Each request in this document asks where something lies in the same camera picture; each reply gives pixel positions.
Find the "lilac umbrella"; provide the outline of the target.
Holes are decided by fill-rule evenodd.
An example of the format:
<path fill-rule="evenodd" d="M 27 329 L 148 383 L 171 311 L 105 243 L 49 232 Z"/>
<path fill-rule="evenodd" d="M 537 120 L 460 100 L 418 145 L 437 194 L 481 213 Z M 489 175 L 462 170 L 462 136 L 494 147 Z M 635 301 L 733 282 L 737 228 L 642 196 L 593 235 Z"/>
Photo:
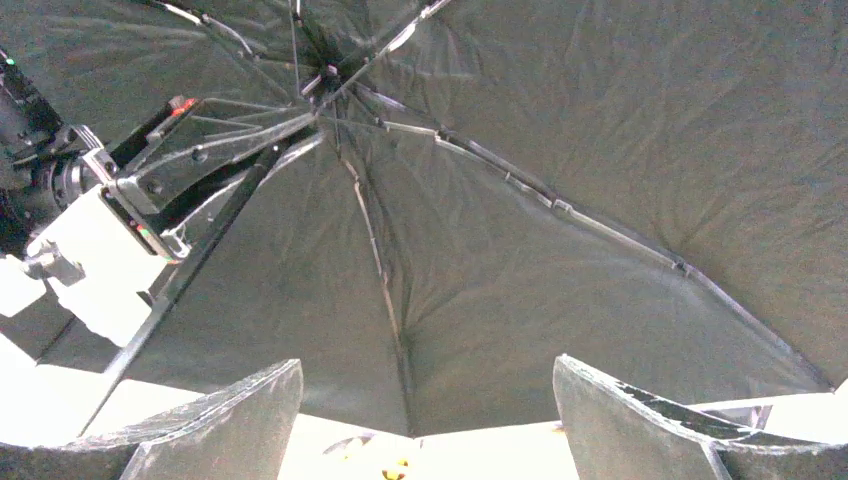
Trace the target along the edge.
<path fill-rule="evenodd" d="M 683 404 L 847 378 L 843 1 L 5 1 L 114 144 L 173 96 L 315 113 L 128 371 L 297 358 L 400 434 L 555 417 L 573 356 Z"/>

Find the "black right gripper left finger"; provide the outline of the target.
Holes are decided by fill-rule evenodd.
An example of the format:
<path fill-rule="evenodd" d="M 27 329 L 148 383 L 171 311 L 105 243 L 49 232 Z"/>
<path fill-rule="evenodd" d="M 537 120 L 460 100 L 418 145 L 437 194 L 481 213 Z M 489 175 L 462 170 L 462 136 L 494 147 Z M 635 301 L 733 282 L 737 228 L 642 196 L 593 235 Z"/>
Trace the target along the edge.
<path fill-rule="evenodd" d="M 59 445 L 1 445 L 4 479 L 275 479 L 300 410 L 288 359 L 117 431 Z"/>

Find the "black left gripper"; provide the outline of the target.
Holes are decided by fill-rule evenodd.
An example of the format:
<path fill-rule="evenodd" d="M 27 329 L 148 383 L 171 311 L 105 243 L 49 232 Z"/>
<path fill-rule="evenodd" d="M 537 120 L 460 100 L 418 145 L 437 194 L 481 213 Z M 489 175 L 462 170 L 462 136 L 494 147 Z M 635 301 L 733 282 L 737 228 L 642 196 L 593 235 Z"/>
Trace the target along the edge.
<path fill-rule="evenodd" d="M 298 131 L 262 186 L 324 141 L 323 131 L 304 129 L 313 121 L 307 107 L 177 96 L 107 147 L 87 126 L 58 120 L 39 151 L 39 199 L 45 204 L 39 230 L 101 187 L 119 220 L 152 251 L 176 261 L 212 225 L 260 150 Z"/>

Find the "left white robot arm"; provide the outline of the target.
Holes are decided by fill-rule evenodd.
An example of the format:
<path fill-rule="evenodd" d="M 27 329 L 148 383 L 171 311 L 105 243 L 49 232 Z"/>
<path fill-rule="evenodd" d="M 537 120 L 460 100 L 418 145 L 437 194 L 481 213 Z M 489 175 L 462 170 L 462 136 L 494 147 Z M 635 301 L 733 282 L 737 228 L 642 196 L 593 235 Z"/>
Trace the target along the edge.
<path fill-rule="evenodd" d="M 64 121 L 8 54 L 1 57 L 1 249 L 36 237 L 97 185 L 143 247 L 183 260 L 246 178 L 322 140 L 311 112 L 175 96 L 116 141 Z"/>

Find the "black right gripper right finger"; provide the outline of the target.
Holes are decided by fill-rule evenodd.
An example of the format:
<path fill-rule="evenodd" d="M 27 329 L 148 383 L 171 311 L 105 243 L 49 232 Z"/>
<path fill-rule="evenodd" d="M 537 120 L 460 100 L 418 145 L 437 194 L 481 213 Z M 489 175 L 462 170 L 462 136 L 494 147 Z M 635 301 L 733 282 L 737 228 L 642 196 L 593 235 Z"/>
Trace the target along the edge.
<path fill-rule="evenodd" d="M 567 354 L 553 391 L 582 479 L 844 479 L 846 444 L 768 433 L 702 413 Z"/>

